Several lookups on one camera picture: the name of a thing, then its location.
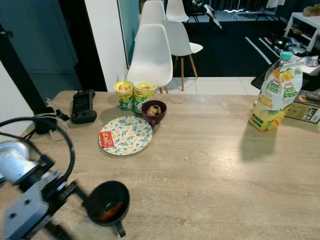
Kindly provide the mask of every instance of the yellow cup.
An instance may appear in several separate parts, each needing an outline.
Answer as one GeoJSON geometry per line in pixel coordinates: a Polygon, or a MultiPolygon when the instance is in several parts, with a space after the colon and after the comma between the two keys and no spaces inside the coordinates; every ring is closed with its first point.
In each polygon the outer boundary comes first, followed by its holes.
{"type": "Polygon", "coordinates": [[[156,91],[156,86],[148,82],[136,82],[134,85],[134,111],[142,113],[141,107],[145,101],[151,99],[156,91]]]}
{"type": "Polygon", "coordinates": [[[134,107],[134,84],[131,81],[117,81],[113,88],[118,97],[122,110],[131,110],[134,107]]]}

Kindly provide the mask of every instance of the teal wall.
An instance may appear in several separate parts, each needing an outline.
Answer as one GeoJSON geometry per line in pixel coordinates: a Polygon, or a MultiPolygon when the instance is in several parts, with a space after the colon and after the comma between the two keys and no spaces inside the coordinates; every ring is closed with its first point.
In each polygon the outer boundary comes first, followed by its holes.
{"type": "Polygon", "coordinates": [[[132,61],[135,47],[135,37],[139,27],[139,0],[118,0],[125,51],[129,65],[132,61]]]}

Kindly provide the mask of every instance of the white floor stripe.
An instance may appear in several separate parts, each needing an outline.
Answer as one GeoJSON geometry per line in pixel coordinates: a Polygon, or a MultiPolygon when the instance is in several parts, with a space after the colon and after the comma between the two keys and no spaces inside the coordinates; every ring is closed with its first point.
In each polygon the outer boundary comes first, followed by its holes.
{"type": "Polygon", "coordinates": [[[264,58],[264,60],[269,64],[271,65],[272,62],[270,61],[270,59],[246,36],[244,37],[251,45],[252,47],[255,48],[255,50],[257,50],[258,53],[260,53],[261,57],[264,58]]]}
{"type": "Polygon", "coordinates": [[[278,58],[280,58],[280,56],[271,48],[269,47],[268,44],[265,43],[265,41],[263,41],[260,37],[259,37],[260,42],[262,42],[271,52],[274,53],[274,55],[276,55],[278,58]]]}
{"type": "Polygon", "coordinates": [[[272,42],[270,42],[268,38],[264,37],[263,39],[264,39],[269,45],[272,45],[272,42]]]}

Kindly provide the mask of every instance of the dark red bowl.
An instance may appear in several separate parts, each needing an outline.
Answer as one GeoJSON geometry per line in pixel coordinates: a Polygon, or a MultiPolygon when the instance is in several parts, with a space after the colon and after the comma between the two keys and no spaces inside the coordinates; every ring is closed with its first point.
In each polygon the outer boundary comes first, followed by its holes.
{"type": "Polygon", "coordinates": [[[151,100],[151,101],[146,101],[143,105],[142,105],[142,115],[143,118],[151,124],[152,128],[154,128],[157,124],[159,124],[162,119],[165,118],[166,113],[167,113],[167,105],[162,102],[162,101],[158,101],[158,100],[151,100]],[[147,115],[147,111],[151,106],[154,105],[158,105],[161,108],[162,113],[158,116],[149,116],[147,115]]]}

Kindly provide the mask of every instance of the white plate with leaves pattern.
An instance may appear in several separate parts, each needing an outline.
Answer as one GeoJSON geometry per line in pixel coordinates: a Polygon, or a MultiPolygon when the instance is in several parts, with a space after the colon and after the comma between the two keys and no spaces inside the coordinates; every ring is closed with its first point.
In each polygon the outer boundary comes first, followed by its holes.
{"type": "Polygon", "coordinates": [[[121,116],[104,125],[101,132],[111,131],[114,146],[102,148],[109,154],[126,156],[144,149],[151,141],[152,128],[141,117],[121,116]]]}

